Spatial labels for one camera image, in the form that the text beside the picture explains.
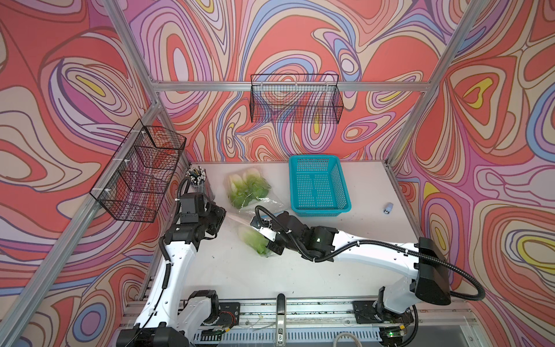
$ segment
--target plastic bag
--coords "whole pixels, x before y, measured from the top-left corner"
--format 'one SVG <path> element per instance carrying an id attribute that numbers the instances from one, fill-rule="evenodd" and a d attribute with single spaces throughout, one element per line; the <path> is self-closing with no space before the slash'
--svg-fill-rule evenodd
<path id="1" fill-rule="evenodd" d="M 231 206 L 239 214 L 252 219 L 254 208 L 261 205 L 272 213 L 279 213 L 288 208 L 272 192 L 271 185 L 262 176 L 260 169 L 249 168 L 228 176 L 226 189 Z"/>
<path id="2" fill-rule="evenodd" d="M 239 236 L 239 239 L 241 241 L 249 245 L 262 257 L 270 257 L 271 255 L 275 254 L 274 252 L 266 248 L 270 240 L 266 239 L 253 227 L 239 225 L 237 227 L 237 235 Z"/>

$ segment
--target colorful swirl wallpaper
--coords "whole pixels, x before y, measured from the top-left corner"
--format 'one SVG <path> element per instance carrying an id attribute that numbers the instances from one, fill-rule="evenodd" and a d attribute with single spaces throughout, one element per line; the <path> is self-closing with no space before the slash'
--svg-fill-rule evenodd
<path id="1" fill-rule="evenodd" d="M 428 81 L 466 0 L 118 0 L 154 79 L 335 72 Z M 490 0 L 395 172 L 424 233 L 487 289 L 495 347 L 555 346 L 555 3 Z M 193 161 L 386 159 L 416 92 L 343 92 L 340 124 L 251 124 L 249 93 L 160 98 Z M 0 319 L 147 110 L 103 0 L 0 0 Z M 170 192 L 175 192 L 179 167 Z M 18 347 L 114 343 L 153 224 L 99 212 Z M 470 290 L 460 278 L 452 287 Z"/>
<path id="2" fill-rule="evenodd" d="M 329 71 L 427 81 L 466 9 L 462 0 L 120 2 L 157 81 Z"/>
<path id="3" fill-rule="evenodd" d="M 0 0 L 0 319 L 149 107 L 101 2 Z M 153 224 L 99 212 L 18 347 L 109 345 L 170 202 Z"/>
<path id="4" fill-rule="evenodd" d="M 136 0 L 123 6 L 158 81 L 250 81 L 334 72 L 342 81 L 427 81 L 465 1 Z M 383 160 L 418 93 L 344 92 L 335 124 L 252 124 L 250 93 L 160 95 L 193 161 L 327 153 Z"/>
<path id="5" fill-rule="evenodd" d="M 554 57 L 553 1 L 490 1 L 395 165 L 496 347 L 555 346 Z"/>

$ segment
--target white tabletop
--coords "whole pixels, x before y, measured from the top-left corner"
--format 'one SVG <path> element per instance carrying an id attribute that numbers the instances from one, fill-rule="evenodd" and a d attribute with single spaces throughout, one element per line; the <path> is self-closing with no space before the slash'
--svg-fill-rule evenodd
<path id="1" fill-rule="evenodd" d="M 236 212 L 226 196 L 224 180 L 229 173 L 256 166 L 272 185 L 273 192 L 290 205 L 289 165 L 204 164 L 215 202 Z M 407 216 L 381 162 L 341 163 L 352 209 L 338 217 L 299 218 L 309 227 L 325 225 L 353 235 L 390 242 L 415 242 Z M 390 214 L 384 207 L 393 203 Z M 237 236 L 239 223 L 226 218 L 218 238 L 202 241 L 185 282 L 183 297 L 199 289 L 215 289 L 220 299 L 289 298 L 377 295 L 401 275 L 358 263 L 326 261 L 314 264 L 292 250 L 268 258 L 259 256 Z"/>

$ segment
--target teal plastic basket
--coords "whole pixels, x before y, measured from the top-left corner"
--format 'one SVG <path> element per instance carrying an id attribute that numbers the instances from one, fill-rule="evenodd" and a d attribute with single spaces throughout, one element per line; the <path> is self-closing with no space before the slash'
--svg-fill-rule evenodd
<path id="1" fill-rule="evenodd" d="M 291 208 L 299 216 L 337 216 L 351 210 L 347 184 L 335 155 L 289 158 Z"/>

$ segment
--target black wire mesh basket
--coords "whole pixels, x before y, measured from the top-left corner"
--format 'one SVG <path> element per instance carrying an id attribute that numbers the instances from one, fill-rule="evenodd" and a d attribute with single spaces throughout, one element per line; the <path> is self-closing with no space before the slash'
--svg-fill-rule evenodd
<path id="1" fill-rule="evenodd" d="M 337 74 L 252 74 L 253 123 L 339 123 L 343 99 Z"/>
<path id="2" fill-rule="evenodd" d="M 164 127 L 142 126 L 102 192 L 91 194 L 116 220 L 154 222 L 185 141 Z"/>

